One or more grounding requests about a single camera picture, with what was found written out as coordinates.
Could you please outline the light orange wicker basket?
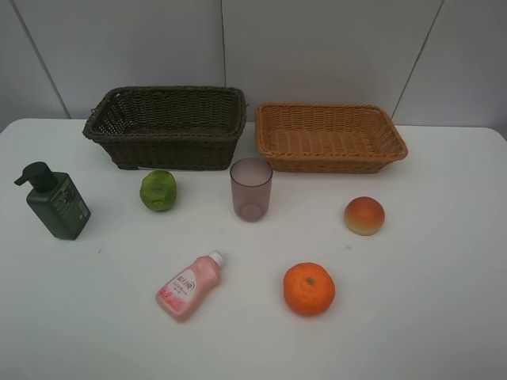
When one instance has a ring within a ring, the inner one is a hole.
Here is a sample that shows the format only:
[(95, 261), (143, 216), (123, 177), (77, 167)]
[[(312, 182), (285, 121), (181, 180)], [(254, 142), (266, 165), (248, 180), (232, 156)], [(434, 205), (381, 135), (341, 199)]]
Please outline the light orange wicker basket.
[(256, 111), (256, 143), (289, 173), (378, 173), (408, 155), (391, 118), (370, 104), (267, 102)]

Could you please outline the red yellow toy peach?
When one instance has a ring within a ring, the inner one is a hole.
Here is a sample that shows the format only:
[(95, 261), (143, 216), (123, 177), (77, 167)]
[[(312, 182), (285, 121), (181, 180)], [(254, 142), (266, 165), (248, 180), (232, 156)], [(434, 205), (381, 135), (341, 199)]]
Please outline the red yellow toy peach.
[(375, 199), (367, 196), (355, 198), (344, 211), (345, 225), (355, 234), (371, 236), (380, 231), (385, 221), (385, 210)]

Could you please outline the orange toy tangerine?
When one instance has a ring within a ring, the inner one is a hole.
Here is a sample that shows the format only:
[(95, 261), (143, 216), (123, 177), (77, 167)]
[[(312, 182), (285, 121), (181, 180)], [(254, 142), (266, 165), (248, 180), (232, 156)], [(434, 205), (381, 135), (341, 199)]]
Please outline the orange toy tangerine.
[(323, 266), (306, 262), (289, 268), (283, 279), (283, 296), (288, 307), (299, 316), (325, 313), (336, 295), (335, 283)]

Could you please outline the pink detergent bottle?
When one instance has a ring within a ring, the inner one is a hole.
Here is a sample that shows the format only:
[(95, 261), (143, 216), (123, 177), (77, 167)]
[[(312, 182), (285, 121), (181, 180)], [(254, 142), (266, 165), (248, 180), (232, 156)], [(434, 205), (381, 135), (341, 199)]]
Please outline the pink detergent bottle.
[(219, 284), (223, 264), (224, 257), (217, 250), (198, 257), (158, 290), (156, 302), (175, 321), (186, 321)]

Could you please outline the translucent purple plastic cup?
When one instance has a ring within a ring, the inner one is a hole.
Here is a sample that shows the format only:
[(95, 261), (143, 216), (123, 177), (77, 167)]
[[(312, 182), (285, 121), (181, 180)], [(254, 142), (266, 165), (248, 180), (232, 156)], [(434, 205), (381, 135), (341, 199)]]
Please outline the translucent purple plastic cup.
[(256, 222), (269, 210), (273, 169), (261, 158), (243, 158), (230, 168), (231, 195), (235, 214)]

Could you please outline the green toy fruit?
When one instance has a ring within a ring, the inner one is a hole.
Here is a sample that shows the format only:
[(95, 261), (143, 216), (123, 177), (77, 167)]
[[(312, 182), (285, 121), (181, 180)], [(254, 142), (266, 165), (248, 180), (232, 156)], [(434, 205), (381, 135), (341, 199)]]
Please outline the green toy fruit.
[(177, 183), (172, 173), (155, 170), (142, 180), (139, 198), (152, 211), (168, 211), (177, 199)]

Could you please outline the dark green pump bottle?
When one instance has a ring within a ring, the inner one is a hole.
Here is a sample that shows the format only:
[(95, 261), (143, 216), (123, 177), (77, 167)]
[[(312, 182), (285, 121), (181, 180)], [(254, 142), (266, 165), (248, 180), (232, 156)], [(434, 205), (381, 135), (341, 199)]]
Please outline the dark green pump bottle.
[(54, 172), (43, 161), (27, 165), (14, 181), (29, 182), (32, 190), (26, 203), (48, 231), (61, 240), (78, 238), (91, 212), (68, 173)]

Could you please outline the dark brown wicker basket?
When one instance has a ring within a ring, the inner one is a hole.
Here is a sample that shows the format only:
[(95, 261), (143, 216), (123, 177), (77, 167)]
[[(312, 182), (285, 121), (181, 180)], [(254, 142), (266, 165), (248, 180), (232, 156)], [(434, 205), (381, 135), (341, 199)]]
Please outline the dark brown wicker basket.
[(119, 169), (228, 169), (246, 125), (240, 89), (127, 86), (105, 94), (83, 134)]

